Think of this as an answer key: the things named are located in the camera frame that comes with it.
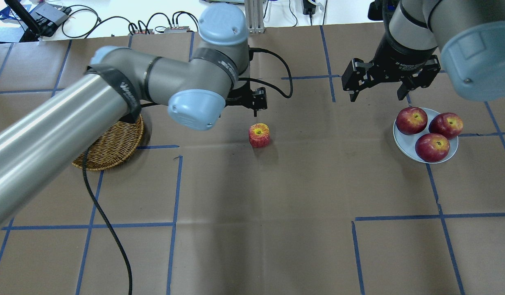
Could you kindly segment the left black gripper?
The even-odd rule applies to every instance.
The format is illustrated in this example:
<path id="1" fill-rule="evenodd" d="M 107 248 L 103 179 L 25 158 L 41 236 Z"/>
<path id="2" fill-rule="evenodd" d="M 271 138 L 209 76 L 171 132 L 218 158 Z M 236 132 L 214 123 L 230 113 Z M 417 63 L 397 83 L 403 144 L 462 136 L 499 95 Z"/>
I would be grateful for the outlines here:
<path id="1" fill-rule="evenodd" d="M 254 111 L 254 116 L 258 116 L 258 112 L 267 110 L 267 90 L 265 87 L 260 87 L 256 91 L 251 89 L 249 81 L 240 81 L 241 86 L 236 89 L 231 89 L 225 99 L 225 107 L 242 106 Z"/>

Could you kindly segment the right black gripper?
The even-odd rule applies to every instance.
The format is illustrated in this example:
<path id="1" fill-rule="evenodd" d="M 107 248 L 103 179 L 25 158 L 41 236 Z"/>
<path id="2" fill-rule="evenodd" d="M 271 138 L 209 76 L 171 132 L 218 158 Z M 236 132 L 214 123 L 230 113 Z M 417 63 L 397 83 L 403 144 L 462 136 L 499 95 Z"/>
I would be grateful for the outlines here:
<path id="1" fill-rule="evenodd" d="M 411 49 L 396 41 L 389 32 L 382 37 L 374 58 L 369 62 L 353 58 L 342 75 L 342 89 L 355 102 L 359 92 L 381 83 L 401 82 L 398 100 L 410 91 L 428 88 L 441 70 L 436 47 Z"/>

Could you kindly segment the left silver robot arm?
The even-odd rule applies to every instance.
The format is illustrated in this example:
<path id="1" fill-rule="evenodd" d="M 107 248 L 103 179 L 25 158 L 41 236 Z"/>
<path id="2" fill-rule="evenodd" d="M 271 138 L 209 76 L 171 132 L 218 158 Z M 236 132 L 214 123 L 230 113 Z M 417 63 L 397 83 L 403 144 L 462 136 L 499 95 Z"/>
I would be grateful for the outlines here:
<path id="1" fill-rule="evenodd" d="M 114 123 L 136 121 L 142 100 L 209 130 L 231 105 L 250 65 L 246 15 L 216 3 L 199 18 L 201 42 L 188 62 L 107 45 L 74 84 L 0 133 L 0 228 Z"/>

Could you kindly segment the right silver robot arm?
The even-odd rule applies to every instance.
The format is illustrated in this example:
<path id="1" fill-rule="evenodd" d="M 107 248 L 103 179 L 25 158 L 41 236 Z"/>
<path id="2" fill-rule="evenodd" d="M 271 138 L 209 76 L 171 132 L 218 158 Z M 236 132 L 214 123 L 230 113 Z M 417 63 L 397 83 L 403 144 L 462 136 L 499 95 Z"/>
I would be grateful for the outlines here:
<path id="1" fill-rule="evenodd" d="M 391 82 L 402 100 L 441 69 L 464 99 L 505 98 L 505 0 L 374 0 L 368 18 L 385 33 L 372 60 L 353 58 L 342 75 L 351 102 Z"/>

